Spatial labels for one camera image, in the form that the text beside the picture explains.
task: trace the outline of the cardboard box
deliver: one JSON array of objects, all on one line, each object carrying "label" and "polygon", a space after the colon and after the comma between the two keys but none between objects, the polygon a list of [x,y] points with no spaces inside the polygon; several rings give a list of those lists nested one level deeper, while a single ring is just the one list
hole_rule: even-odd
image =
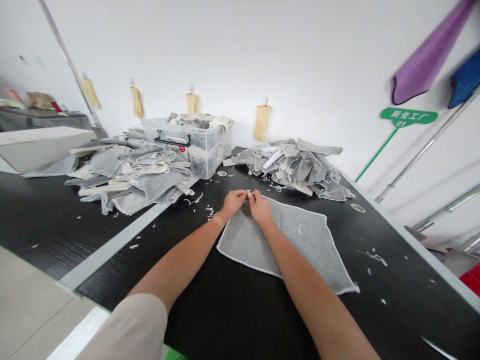
[{"label": "cardboard box", "polygon": [[96,138],[93,131],[66,126],[0,132],[0,171],[26,173]]}]

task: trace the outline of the blue towel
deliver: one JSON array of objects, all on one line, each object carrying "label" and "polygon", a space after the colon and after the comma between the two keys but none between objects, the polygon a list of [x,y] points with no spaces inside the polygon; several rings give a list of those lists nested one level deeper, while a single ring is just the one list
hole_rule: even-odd
[{"label": "blue towel", "polygon": [[473,54],[451,77],[453,93],[449,109],[465,102],[480,84],[480,49]]}]

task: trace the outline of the clear plastic storage box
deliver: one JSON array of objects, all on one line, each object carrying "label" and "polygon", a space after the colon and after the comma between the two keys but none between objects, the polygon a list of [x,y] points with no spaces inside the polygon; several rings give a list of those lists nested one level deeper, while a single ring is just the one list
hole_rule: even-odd
[{"label": "clear plastic storage box", "polygon": [[219,165],[232,154],[232,127],[200,129],[193,126],[171,125],[169,118],[142,119],[141,126],[149,143],[165,146],[190,162],[193,176],[210,179]]}]

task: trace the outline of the scissors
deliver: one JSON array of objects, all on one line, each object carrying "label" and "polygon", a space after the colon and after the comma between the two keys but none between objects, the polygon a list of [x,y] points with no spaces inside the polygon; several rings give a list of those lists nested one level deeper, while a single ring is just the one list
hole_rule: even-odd
[{"label": "scissors", "polygon": [[434,348],[435,350],[437,350],[440,354],[442,354],[444,357],[446,357],[448,360],[457,360],[455,357],[453,357],[452,355],[449,355],[447,354],[445,351],[443,351],[441,348],[439,348],[437,345],[435,345],[434,343],[428,341],[426,338],[424,338],[423,336],[421,336],[421,339],[426,342],[428,345],[430,345],[432,348]]}]

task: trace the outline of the black tabletop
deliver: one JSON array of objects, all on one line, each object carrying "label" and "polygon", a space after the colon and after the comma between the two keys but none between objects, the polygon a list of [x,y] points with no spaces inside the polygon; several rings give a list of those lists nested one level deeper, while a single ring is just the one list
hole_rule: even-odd
[{"label": "black tabletop", "polygon": [[56,280],[146,211],[102,215],[100,201],[80,202],[68,179],[0,171],[0,245]]},{"label": "black tabletop", "polygon": [[[112,311],[163,255],[207,221],[205,208],[220,210],[230,190],[259,189],[281,203],[327,216],[338,252],[361,290],[340,299],[382,359],[444,359],[421,336],[459,360],[480,358],[480,315],[346,180],[341,183],[356,198],[340,203],[291,189],[278,192],[271,182],[249,176],[245,166],[219,170],[234,176],[199,180],[192,187],[194,199],[203,193],[199,203],[180,198],[77,291]],[[133,244],[138,247],[129,249]],[[361,253],[372,249],[388,266]],[[164,342],[190,359],[319,357],[283,281],[230,260],[215,247],[175,302]]]}]

